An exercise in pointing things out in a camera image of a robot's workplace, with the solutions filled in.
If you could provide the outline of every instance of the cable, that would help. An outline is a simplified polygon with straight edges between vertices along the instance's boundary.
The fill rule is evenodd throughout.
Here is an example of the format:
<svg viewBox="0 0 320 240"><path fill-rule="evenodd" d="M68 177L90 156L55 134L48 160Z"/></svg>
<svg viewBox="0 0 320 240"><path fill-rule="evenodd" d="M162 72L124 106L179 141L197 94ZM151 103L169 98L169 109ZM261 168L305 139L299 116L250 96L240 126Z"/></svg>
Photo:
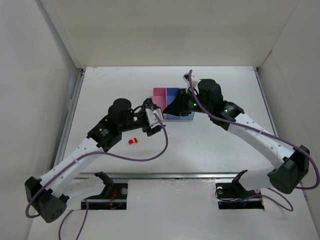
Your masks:
<svg viewBox="0 0 320 240"><path fill-rule="evenodd" d="M161 125L162 129L163 129L163 133L164 133L164 137L165 137L165 146L164 149L157 154L156 156L150 157L150 158L146 158L146 159L135 159L135 158L130 158L130 157L126 157L126 156L119 156L113 153L109 153L109 152L101 152L101 151L93 151L93 152L89 152L86 153L84 155L79 156L76 160L80 161L81 159L88 157L88 156L92 156L92 155L108 155L114 158L118 158L118 159L123 159L123 160L127 160L127 161L133 161L133 162L148 162L151 160L154 160L158 157L160 157L162 154L164 154L164 152L167 150L168 148L168 134L166 131L166 128L164 126L164 124L162 123L162 121L160 120L160 118L158 117L157 114L154 114L154 116L156 117L156 119L158 120L159 124ZM39 191L37 191L34 196L30 199L28 205L25 208L25 215L27 218L29 219L34 219L40 216L40 214L36 214L36 215L30 215L29 214L29 209L32 206L32 203L37 199L37 197L43 192L43 190L45 190L46 187L48 187L54 180L56 180L61 174L63 174L66 170L68 170L69 168L71 168L74 164L76 164L76 161L71 162L69 165L67 165L64 169L62 169L60 172L58 172L52 179L50 179L45 185L43 185Z"/></svg>
<svg viewBox="0 0 320 240"><path fill-rule="evenodd" d="M248 126L248 125L245 125L245 124L241 124L241 123L238 123L238 122L234 122L234 121L229 121L229 120L226 120L226 119L222 119L220 117L216 117L214 115L212 115L210 112L208 112L204 106L202 106L202 104L200 103L199 99L197 98L196 96L196 93L195 93L195 90L194 90L194 87L193 87L193 84L192 84L192 79L191 79L191 74L192 74L192 70L189 71L188 73L188 80L189 80L189 84L190 84L190 90L191 90L191 93L193 95L193 98L194 100L196 101L196 103L198 104L198 106L200 107L200 109L206 113L210 118L216 120L216 121L220 121L220 122L223 122L223 123L227 123L227 124L232 124L232 125L236 125L236 126L239 126L239 127L242 127L242 128L246 128L246 129L250 129L252 131L255 131L257 133L261 133L262 135L265 135L269 138L272 138L272 139L276 139L278 141L281 141L285 144L288 144L290 145L291 147L293 147L294 149L296 149L298 152L302 153L303 155L305 155L310 163L312 164L313 168L314 168L314 171L315 171L315 177L316 177L316 181L315 181L315 184L313 186L308 186L308 187L300 187L300 186L297 186L295 187L296 189L302 189L302 190L312 190L312 189L315 189L319 186L319 183L320 183L320 174L319 174L319 170L317 168L317 165L315 163L315 161L312 159L312 157L306 153L303 149L301 149L300 147L298 147L297 145L287 141L286 139L283 139L281 137L278 137L278 136L274 136L270 133L267 133L267 132L264 132L264 131L261 131L260 129L257 129L257 128L254 128L252 126Z"/></svg>
<svg viewBox="0 0 320 240"><path fill-rule="evenodd" d="M287 208L286 206L283 206L281 203L277 202L276 200L274 200L273 198L271 198L271 197L269 197L267 195L257 194L257 193L255 195L248 196L246 198L242 198L242 199L238 199L238 200L229 200L229 201L225 201L224 200L224 202L228 203L228 204L234 204L234 203L243 202L245 200L249 200L249 199L256 198L256 197L265 197L265 198L271 200L272 202L274 202L275 204L277 204L278 206L280 206L281 208L283 208L283 209L285 209L285 210L287 210L289 212L293 212L294 211L294 207L292 206L291 202L289 202L289 200L285 196L283 196L281 193L273 190L272 188L267 188L267 189L272 191L272 192L274 192L274 193L276 193L276 194L278 194L280 197L282 197L289 204L290 208Z"/></svg>
<svg viewBox="0 0 320 240"><path fill-rule="evenodd" d="M75 239L75 240L78 240L78 238L80 237L80 234L81 234L81 232L82 232L82 229L84 228L85 222L86 222L86 220L87 220L88 212L89 212L89 203L88 203L88 201L85 200L85 199L84 199L84 202L85 202L85 205L86 205L85 214L84 214L84 218L83 218L83 221L82 221L80 230L79 230L78 235L76 236L76 239ZM62 240L62 238L61 238L62 226L63 226L65 220L67 219L67 217L68 217L72 212L73 212L73 210L71 210L70 212L68 212L68 214L65 215L64 219L62 220L62 222L61 222L61 224L60 224L59 233L58 233L59 240Z"/></svg>
<svg viewBox="0 0 320 240"><path fill-rule="evenodd" d="M110 210L112 210L112 206L114 205L114 200L115 200L116 194L117 194L116 190L113 190L112 198L110 199L110 202L109 202Z"/></svg>
<svg viewBox="0 0 320 240"><path fill-rule="evenodd" d="M132 111L135 112L137 111L138 109L142 108L142 105L141 106L137 106L135 109L133 109Z"/></svg>

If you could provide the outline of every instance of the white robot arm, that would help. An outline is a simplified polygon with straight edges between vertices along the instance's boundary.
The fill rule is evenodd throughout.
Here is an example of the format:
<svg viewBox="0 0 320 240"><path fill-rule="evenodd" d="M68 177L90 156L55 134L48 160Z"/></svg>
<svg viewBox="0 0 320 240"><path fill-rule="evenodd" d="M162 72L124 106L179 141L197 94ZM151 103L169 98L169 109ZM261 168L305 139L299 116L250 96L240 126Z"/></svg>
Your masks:
<svg viewBox="0 0 320 240"><path fill-rule="evenodd" d="M129 100L115 100L108 109L108 115L88 132L73 153L38 179L32 176L25 182L28 202L32 200L31 205L47 223L59 218L67 206L111 191L113 181L103 172L71 184L79 173L99 157L97 153L107 152L112 148L121 140L123 132L141 128L149 137L162 129L158 125L163 120L162 111L153 104L151 98L147 98L139 108L136 113L131 109Z"/></svg>

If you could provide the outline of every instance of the purple cable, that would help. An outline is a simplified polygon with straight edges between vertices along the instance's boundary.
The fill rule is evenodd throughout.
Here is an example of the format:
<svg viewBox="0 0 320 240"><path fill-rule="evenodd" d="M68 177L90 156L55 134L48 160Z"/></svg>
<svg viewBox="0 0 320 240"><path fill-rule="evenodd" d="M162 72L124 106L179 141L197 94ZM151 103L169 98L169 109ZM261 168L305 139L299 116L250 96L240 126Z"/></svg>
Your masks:
<svg viewBox="0 0 320 240"><path fill-rule="evenodd" d="M267 196L267 195L264 195L264 194L256 194L256 195L253 195L253 196L248 196L246 198L242 198L242 199L238 199L238 200L231 200L231 201L224 201L225 203L227 204L233 204L233 203L240 203L240 202L243 202L245 200L249 200L249 199L252 199L252 198L257 198L257 197L264 197L264 198L267 198L269 200L271 200L272 202L274 202L275 204L277 204L278 206L282 207L283 209L289 211L289 212L293 212L294 211L294 207L292 206L291 202L289 202L288 199L286 199L285 196L283 196L281 193L273 190L272 188L267 188L268 190L278 194L280 197L282 197L290 206L290 208L287 208L286 206L283 206L281 203L277 202L276 200L272 199L271 197Z"/></svg>
<svg viewBox="0 0 320 240"><path fill-rule="evenodd" d="M153 156L153 157L150 157L150 158L146 158L146 159L135 159L135 158L129 158L129 157L125 157L125 156L119 156L119 155L116 155L116 154L113 154L113 153L109 153L109 152L103 152L103 151L93 151L93 152L89 152L89 153L86 153L84 155L81 155L79 156L76 160L77 161L80 161L81 159L85 158L85 157L88 157L88 156L91 156L91 155L97 155L97 154L100 154L100 155L108 155L108 156L111 156L111 157L114 157L114 158L118 158L118 159L123 159L123 160L128 160L128 161L133 161L133 162L147 162L147 161L151 161L151 160L154 160L158 157L160 157L168 148L168 143L169 143L169 139L168 139L168 134L167 134L167 131L166 131L166 128L164 126L164 124L162 123L162 121L160 120L160 118L158 117L157 114L154 114L156 119L158 120L159 124L161 125L162 129L163 129L163 133L164 133L164 137L165 137L165 146L164 146L164 149L159 153L157 154L156 156ZM43 185L43 187L41 187L39 189L39 191L36 192L36 194L30 199L28 205L26 206L25 208L25 215L27 218L29 219L34 219L34 218L37 218L40 216L40 214L37 214L37 215L30 215L29 214L29 209L30 207L32 206L32 203L37 199L37 197L39 197L39 195L43 192L43 190L45 190L46 187L48 187L54 180L56 180L61 174L63 174L66 170L68 170L70 167L72 167L74 164L76 164L75 161L71 162L69 165L67 165L64 169L62 169L60 172L57 173L57 175L55 175L51 180L49 180L45 185Z"/></svg>
<svg viewBox="0 0 320 240"><path fill-rule="evenodd" d="M78 238L80 237L80 234L82 232L82 229L84 228L84 225L85 225L85 222L87 220L87 216L88 216L88 212L89 212L89 203L87 200L84 199L84 202L85 202L85 214L84 214L84 218L83 218L83 221L82 221L82 224L81 224L81 227L80 227L80 230L78 232L78 235L76 236L76 239L75 240L78 240ZM58 237L59 237L59 240L62 240L61 238L61 230L62 230L62 226L65 222L65 220L67 219L67 217L73 212L73 210L71 210L70 212L68 212L67 215L65 215L64 219L62 220L61 224L60 224L60 227L59 227L59 233L58 233Z"/></svg>
<svg viewBox="0 0 320 240"><path fill-rule="evenodd" d="M254 128L252 126L248 126L248 125L245 125L245 124L241 124L241 123L238 123L238 122L234 122L234 121L229 121L229 120L226 120L226 119L222 119L220 117L216 117L214 115L212 115L210 112L208 112L200 103L200 101L198 100L197 96L196 96L196 93L195 93L195 89L193 87L193 84L192 84L192 79L191 79L191 74L192 74L192 70L189 71L188 73L188 77L189 77L189 84L190 84L190 90L191 90L191 93L194 97L194 100L196 101L196 103L199 105L200 109L206 113L210 118L214 119L214 120L217 120L217 121L220 121L220 122L223 122L223 123L227 123L227 124L232 124L232 125L236 125L236 126L239 126L239 127L242 127L242 128L246 128L246 129L250 129L252 131L255 131L257 133L261 133L262 135L265 135L269 138L272 138L272 139L276 139L276 140L279 140L285 144L288 144L290 145L291 147L293 147L294 149L296 149L298 152L302 153L303 155L305 155L310 163L312 164L313 168L314 168L314 171L315 171L315 177L316 177L316 181L315 181L315 184L313 186L308 186L308 187L300 187L300 186L297 186L296 189L302 189L302 190L312 190L312 189L315 189L319 186L319 183L320 183L320 175L319 175L319 170L317 168L317 165L315 163L315 161L312 159L312 157L306 153L303 149L301 149L300 147L298 147L297 145L281 138L281 137L278 137L278 136L274 136L270 133L267 133L267 132L264 132L264 131L261 131L260 129L257 129L257 128Z"/></svg>

